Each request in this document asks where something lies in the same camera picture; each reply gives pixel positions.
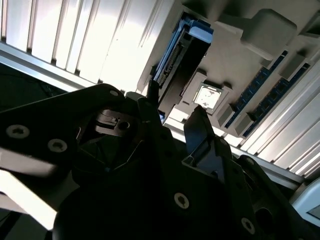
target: screw hole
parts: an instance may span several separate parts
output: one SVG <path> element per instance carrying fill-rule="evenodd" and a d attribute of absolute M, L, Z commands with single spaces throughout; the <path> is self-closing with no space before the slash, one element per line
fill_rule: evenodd
<path fill-rule="evenodd" d="M 54 148 L 57 148 L 57 149 L 60 149 L 60 150 L 63 150 L 63 148 L 64 148 L 64 146 L 62 145 L 61 142 L 55 142 L 52 146 Z"/>
<path fill-rule="evenodd" d="M 120 122 L 118 126 L 120 130 L 126 130 L 129 127 L 130 127 L 130 124 L 127 121 Z"/>
<path fill-rule="evenodd" d="M 110 90 L 110 94 L 113 96 L 119 96 L 119 93 L 117 93 L 115 90 Z"/>

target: screw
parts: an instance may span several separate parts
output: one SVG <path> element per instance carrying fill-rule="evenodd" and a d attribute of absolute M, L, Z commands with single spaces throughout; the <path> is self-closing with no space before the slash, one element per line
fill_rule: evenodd
<path fill-rule="evenodd" d="M 252 235 L 255 234 L 256 232 L 256 229 L 255 229 L 255 226 L 252 224 L 252 222 L 248 219 L 248 218 L 245 218 L 243 217 L 241 219 L 241 223 L 242 223 L 242 226 Z"/>
<path fill-rule="evenodd" d="M 182 193 L 180 193 L 180 192 L 177 192 L 174 195 L 174 201 L 182 209 L 189 208 L 189 200 L 188 200 L 188 198 L 185 195 L 183 195 Z"/>
<path fill-rule="evenodd" d="M 117 93 L 115 90 L 110 90 L 110 94 L 113 96 L 118 96 L 119 93 Z"/>
<path fill-rule="evenodd" d="M 48 142 L 48 148 L 51 152 L 63 153 L 65 150 L 67 150 L 68 145 L 61 139 L 51 139 Z"/>
<path fill-rule="evenodd" d="M 247 162 L 250 163 L 251 165 L 254 165 L 254 161 L 250 158 L 250 157 L 247 157 L 246 158 Z"/>
<path fill-rule="evenodd" d="M 23 125 L 11 125 L 5 130 L 6 134 L 13 139 L 25 139 L 29 136 L 30 130 Z"/>

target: blue drive bracket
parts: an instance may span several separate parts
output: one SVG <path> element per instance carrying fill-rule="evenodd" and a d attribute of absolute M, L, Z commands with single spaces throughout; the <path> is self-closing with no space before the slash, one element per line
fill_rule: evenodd
<path fill-rule="evenodd" d="M 163 84 L 162 75 L 165 73 L 165 70 L 171 70 L 174 59 L 172 58 L 173 54 L 178 55 L 176 48 L 179 47 L 179 42 L 182 40 L 181 37 L 183 34 L 188 34 L 194 38 L 197 38 L 205 43 L 210 44 L 213 41 L 214 30 L 210 28 L 210 25 L 202 20 L 193 19 L 192 16 L 184 14 L 179 21 L 175 31 L 172 34 L 169 45 L 167 46 L 163 57 L 161 58 L 151 80 L 154 80 L 159 83 L 161 86 Z"/>

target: metal frame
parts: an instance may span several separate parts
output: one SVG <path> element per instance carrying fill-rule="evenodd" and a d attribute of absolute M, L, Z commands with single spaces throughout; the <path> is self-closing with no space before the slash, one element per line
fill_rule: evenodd
<path fill-rule="evenodd" d="M 3 42 L 0 42 L 0 63 L 67 92 L 95 85 Z"/>

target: blue ram slot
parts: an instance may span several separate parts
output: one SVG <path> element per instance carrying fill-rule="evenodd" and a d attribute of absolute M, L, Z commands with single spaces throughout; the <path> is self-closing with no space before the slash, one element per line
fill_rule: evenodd
<path fill-rule="evenodd" d="M 247 137 L 253 129 L 262 121 L 277 102 L 288 92 L 288 90 L 297 82 L 297 80 L 308 70 L 310 65 L 305 63 L 299 71 L 292 77 L 291 81 L 280 78 L 277 84 L 271 89 L 268 95 L 259 103 L 258 107 L 250 113 L 255 120 L 254 123 L 245 131 L 244 137 Z"/>
<path fill-rule="evenodd" d="M 277 60 L 270 67 L 270 69 L 267 69 L 265 67 L 262 67 L 260 69 L 260 71 L 253 78 L 252 82 L 247 86 L 247 88 L 243 91 L 238 100 L 232 105 L 235 113 L 226 123 L 226 125 L 224 126 L 225 128 L 230 127 L 230 125 L 234 122 L 234 120 L 237 118 L 240 112 L 245 108 L 248 102 L 253 98 L 253 96 L 257 93 L 257 91 L 265 83 L 265 81 L 273 73 L 277 66 L 283 61 L 287 54 L 287 51 L 283 51 L 283 53 L 277 58 Z"/>

